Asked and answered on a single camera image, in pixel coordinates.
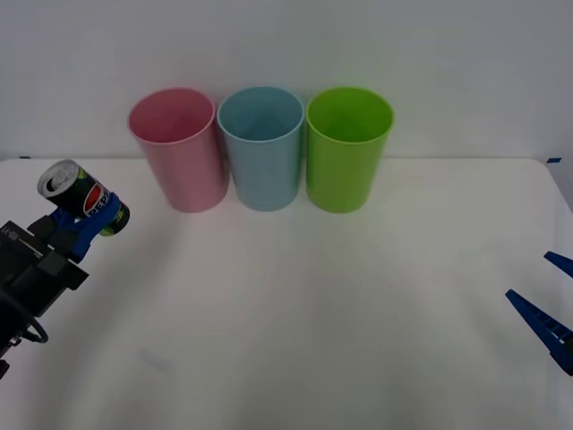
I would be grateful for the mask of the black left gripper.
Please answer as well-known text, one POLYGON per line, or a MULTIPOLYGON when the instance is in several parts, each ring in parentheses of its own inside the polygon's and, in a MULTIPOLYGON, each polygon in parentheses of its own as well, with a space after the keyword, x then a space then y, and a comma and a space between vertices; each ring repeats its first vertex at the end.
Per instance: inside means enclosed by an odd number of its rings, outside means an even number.
POLYGON ((78 289, 89 277, 77 264, 119 210, 120 200, 111 193, 103 208, 86 219, 57 208, 32 222, 30 233, 6 222, 1 227, 1 288, 41 316, 67 289, 78 289))

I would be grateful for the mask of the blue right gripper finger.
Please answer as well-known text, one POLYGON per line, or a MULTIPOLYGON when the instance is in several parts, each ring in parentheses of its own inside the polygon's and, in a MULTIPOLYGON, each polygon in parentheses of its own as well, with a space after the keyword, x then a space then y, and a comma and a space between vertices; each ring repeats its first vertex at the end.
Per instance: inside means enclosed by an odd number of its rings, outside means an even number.
POLYGON ((513 289, 505 293, 522 319, 549 350, 550 356, 567 374, 572 375, 572 330, 520 296, 513 289))
POLYGON ((573 278, 573 261, 571 259, 554 252, 547 252, 543 258, 573 278))

